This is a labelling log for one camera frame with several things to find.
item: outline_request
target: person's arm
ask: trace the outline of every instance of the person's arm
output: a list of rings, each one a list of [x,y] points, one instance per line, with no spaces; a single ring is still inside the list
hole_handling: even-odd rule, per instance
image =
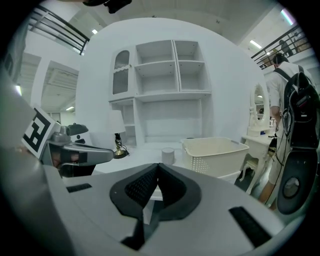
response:
[[[278,76],[271,74],[269,80],[266,82],[266,86],[269,92],[270,99],[270,114],[276,120],[277,125],[281,121],[280,115],[280,93],[278,85]]]

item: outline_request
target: person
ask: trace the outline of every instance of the person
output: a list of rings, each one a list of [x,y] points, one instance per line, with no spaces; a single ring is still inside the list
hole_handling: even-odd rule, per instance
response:
[[[286,55],[288,54],[289,57],[294,55],[293,51],[290,49],[290,47],[288,46],[287,42],[280,40],[279,41],[279,45],[281,45],[281,50],[283,51],[283,53]]]
[[[289,77],[293,77],[299,72],[299,66],[297,64],[289,63],[288,59],[281,53],[277,53],[273,57],[272,62],[275,68],[283,70],[286,74],[288,74]],[[315,82],[311,74],[306,70],[304,70],[304,74],[309,78],[312,85],[315,86]],[[286,161],[286,156],[290,152],[290,146],[284,133],[284,127],[281,118],[281,113],[284,111],[284,95],[287,82],[288,81],[277,72],[272,72],[268,81],[266,82],[270,100],[270,114],[273,118],[275,118],[277,123],[276,135],[278,139],[277,150],[269,173],[268,182],[263,188],[258,199],[261,203],[265,203],[269,199],[276,184],[280,184],[283,173],[283,165]],[[276,209],[276,200],[273,201],[270,209]]]

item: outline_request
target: small white cup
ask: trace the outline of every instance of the small white cup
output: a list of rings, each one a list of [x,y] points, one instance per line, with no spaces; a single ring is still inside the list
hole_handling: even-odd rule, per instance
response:
[[[162,149],[162,163],[166,165],[173,165],[175,163],[175,150],[171,147]]]

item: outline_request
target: table lamp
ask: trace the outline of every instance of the table lamp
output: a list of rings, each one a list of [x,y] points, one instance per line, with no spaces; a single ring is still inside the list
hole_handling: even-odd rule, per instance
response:
[[[109,112],[109,128],[110,132],[115,134],[116,151],[114,153],[114,159],[121,159],[129,155],[126,146],[122,145],[120,133],[126,131],[124,119],[120,110],[111,110]]]

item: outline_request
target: lamp shade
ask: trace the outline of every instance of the lamp shade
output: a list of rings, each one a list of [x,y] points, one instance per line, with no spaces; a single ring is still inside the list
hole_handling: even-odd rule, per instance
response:
[[[112,134],[119,134],[126,131],[124,119],[120,110],[111,110],[109,112],[109,129]]]

